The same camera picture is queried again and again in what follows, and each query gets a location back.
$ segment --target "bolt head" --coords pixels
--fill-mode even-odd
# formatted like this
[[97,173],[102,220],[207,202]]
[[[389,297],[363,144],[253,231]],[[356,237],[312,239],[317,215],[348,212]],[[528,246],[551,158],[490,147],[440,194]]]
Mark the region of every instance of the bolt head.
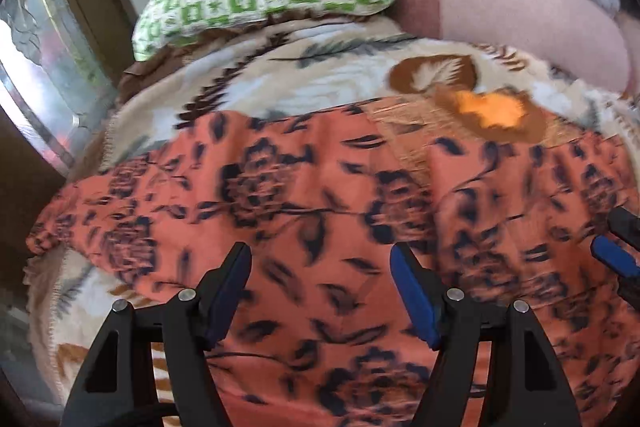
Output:
[[465,298],[465,293],[460,288],[449,288],[447,297],[452,301],[462,301]]
[[129,306],[129,301],[126,301],[125,299],[118,299],[117,301],[113,301],[111,309],[116,313],[120,313],[121,311],[126,310],[127,306]]
[[527,313],[529,311],[529,305],[525,301],[517,300],[513,303],[513,307],[520,313]]
[[196,290],[192,288],[185,288],[178,293],[178,299],[182,302],[193,301],[196,296]]

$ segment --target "dark floral pattern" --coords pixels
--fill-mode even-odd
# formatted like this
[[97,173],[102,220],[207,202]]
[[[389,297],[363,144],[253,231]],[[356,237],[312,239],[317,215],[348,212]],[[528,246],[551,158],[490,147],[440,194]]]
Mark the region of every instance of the dark floral pattern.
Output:
[[460,230],[453,245],[458,269],[454,283],[481,301],[511,299],[517,295],[520,277],[503,253],[497,251],[497,229],[479,233]]
[[36,254],[45,253],[58,244],[58,238],[46,230],[44,223],[41,221],[33,225],[29,233],[28,241],[32,242],[32,250]]
[[271,221],[287,201],[292,167],[278,148],[262,138],[244,151],[242,163],[225,165],[221,172],[223,201],[237,227],[258,227]]
[[130,285],[156,269],[156,246],[152,221],[139,216],[119,222],[102,237],[100,249],[107,256],[114,274]]
[[[327,110],[333,116],[320,125],[321,114],[199,119],[160,150],[64,189],[30,248],[68,242],[161,300],[196,285],[202,261],[226,253],[207,234],[245,241],[252,277],[224,345],[207,355],[220,390],[254,411],[296,401],[292,407],[328,411],[334,427],[399,427],[410,423],[435,358],[398,315],[389,284],[389,248],[404,241],[434,253],[420,261],[469,296],[535,306],[578,406],[597,420],[639,350],[614,278],[593,270],[586,241],[614,204],[636,203],[622,146],[430,136],[419,146],[445,161],[431,161],[431,177],[414,180],[410,172],[421,167],[394,158],[394,135],[367,120],[368,111]],[[336,114],[348,119],[334,121]],[[471,397],[484,390],[474,384]]]
[[364,222],[377,243],[409,243],[421,253],[437,249],[431,195],[421,189],[407,171],[376,174],[377,199],[364,214]]
[[61,243],[69,243],[74,237],[72,227],[75,223],[75,214],[63,214],[62,216],[58,216],[53,228],[53,235],[55,235]]
[[581,176],[580,195],[586,202],[591,215],[594,233],[607,233],[607,214],[618,204],[616,184],[605,176],[593,164],[588,164]]
[[137,156],[116,166],[111,173],[109,194],[117,198],[129,198],[138,187],[138,179],[142,177],[149,166],[149,155]]
[[370,347],[338,367],[318,387],[318,400],[340,427],[399,427],[409,425],[420,403],[430,371],[414,363],[401,363],[395,351]]

